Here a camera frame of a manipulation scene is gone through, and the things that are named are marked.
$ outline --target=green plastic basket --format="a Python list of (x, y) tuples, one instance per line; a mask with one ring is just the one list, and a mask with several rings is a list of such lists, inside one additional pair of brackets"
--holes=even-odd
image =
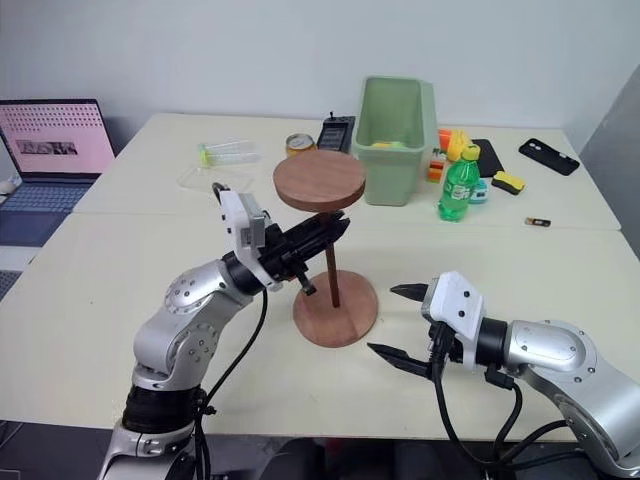
[[(376, 142), (402, 146), (373, 147)], [(366, 78), (352, 143), (367, 173), (367, 203), (405, 205), (421, 178), (425, 151), (439, 146), (433, 85), (412, 78)]]

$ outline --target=bottle label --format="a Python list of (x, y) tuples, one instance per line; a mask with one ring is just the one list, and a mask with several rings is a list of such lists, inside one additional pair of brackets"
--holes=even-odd
[(444, 191), (454, 200), (466, 200), (471, 197), (471, 189), (464, 185), (453, 185), (447, 182), (444, 187)]

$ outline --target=phone case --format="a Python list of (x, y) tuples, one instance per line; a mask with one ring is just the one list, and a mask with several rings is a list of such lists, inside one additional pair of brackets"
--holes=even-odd
[(518, 151), (565, 176), (571, 175), (580, 166), (580, 162), (577, 160), (560, 153), (536, 138), (527, 140)]

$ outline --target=white wall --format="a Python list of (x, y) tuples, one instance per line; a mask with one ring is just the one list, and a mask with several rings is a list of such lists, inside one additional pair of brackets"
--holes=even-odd
[(117, 143), (157, 111), (357, 113), (368, 74), (441, 123), (564, 127), (579, 150), (640, 62), (636, 0), (0, 0), (0, 96), (97, 97)]

